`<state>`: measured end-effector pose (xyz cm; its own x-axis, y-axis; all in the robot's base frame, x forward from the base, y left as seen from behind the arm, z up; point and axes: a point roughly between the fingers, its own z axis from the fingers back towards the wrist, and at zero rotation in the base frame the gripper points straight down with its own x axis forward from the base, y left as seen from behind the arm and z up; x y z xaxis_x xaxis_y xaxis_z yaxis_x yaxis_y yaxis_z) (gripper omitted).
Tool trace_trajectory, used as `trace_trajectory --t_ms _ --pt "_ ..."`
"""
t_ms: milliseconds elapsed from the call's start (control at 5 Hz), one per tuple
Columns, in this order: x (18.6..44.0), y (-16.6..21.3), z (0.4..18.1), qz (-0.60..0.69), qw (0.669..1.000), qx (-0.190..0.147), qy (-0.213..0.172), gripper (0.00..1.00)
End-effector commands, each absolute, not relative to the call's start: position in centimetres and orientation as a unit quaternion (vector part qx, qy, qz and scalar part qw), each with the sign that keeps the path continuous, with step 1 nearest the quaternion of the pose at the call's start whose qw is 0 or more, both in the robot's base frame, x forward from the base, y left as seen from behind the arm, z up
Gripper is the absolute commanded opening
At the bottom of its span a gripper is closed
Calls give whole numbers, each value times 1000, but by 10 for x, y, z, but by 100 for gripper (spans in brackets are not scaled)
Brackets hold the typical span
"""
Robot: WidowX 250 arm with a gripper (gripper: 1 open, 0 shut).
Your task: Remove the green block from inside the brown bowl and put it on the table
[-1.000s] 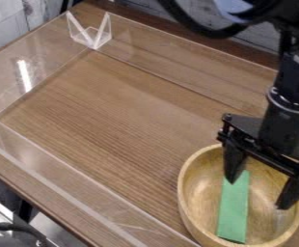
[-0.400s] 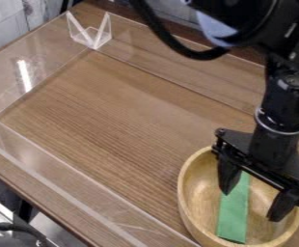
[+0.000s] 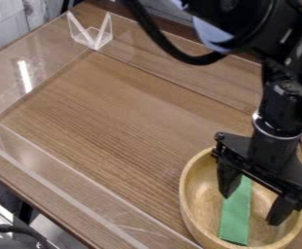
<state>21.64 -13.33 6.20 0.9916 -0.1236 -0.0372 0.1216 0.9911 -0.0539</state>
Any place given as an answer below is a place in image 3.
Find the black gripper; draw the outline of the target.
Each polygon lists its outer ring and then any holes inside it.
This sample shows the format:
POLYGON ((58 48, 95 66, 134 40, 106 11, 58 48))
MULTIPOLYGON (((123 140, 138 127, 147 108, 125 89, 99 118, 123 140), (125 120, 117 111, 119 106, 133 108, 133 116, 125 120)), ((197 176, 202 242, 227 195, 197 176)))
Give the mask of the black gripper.
POLYGON ((218 164, 219 191, 229 198, 246 176, 277 194, 266 221, 280 226, 302 210, 302 162, 297 156, 302 128, 285 130, 253 115, 253 135, 215 134, 213 156, 218 164))

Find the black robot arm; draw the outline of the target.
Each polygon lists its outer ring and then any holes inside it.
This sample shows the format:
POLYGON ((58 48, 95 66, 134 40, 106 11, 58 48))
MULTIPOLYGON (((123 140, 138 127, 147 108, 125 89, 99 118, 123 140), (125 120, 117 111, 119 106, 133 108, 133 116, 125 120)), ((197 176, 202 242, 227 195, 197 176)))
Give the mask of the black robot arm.
POLYGON ((219 191, 229 197, 241 178, 274 193, 268 223, 280 225, 302 210, 302 1, 182 0, 209 48, 242 51, 262 61, 264 96, 250 137, 219 132, 214 157, 219 191))

